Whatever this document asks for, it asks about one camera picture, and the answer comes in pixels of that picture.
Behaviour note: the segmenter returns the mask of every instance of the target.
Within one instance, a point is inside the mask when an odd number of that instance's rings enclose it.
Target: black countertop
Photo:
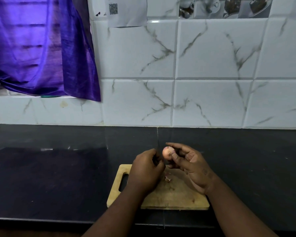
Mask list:
[[[0,220],[91,224],[120,164],[185,143],[273,230],[296,231],[296,131],[0,125]],[[218,228],[213,210],[140,210],[137,225]]]

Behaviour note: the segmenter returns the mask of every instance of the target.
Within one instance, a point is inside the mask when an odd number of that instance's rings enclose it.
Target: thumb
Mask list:
[[[186,169],[188,171],[190,170],[191,163],[189,161],[187,161],[186,159],[179,157],[176,153],[172,154],[172,159],[179,167],[183,167],[184,169]]]
[[[159,161],[159,164],[156,166],[157,172],[161,175],[164,169],[166,168],[164,162],[161,160]]]

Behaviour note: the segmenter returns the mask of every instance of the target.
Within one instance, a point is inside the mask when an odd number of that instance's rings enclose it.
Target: person's left arm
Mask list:
[[[159,156],[158,165],[154,165],[154,155],[158,155],[155,149],[137,155],[125,189],[82,237],[127,236],[137,209],[146,195],[155,188],[165,169]]]

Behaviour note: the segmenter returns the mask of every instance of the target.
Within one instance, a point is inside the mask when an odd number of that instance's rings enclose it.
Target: curtain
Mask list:
[[[0,84],[101,101],[87,0],[0,0]]]

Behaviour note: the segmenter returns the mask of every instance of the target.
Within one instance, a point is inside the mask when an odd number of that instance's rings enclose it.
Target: cutting board handle hole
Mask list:
[[[124,173],[123,177],[122,177],[122,180],[121,180],[121,183],[120,183],[120,187],[118,188],[118,190],[120,192],[122,192],[125,189],[127,181],[128,181],[128,174]]]

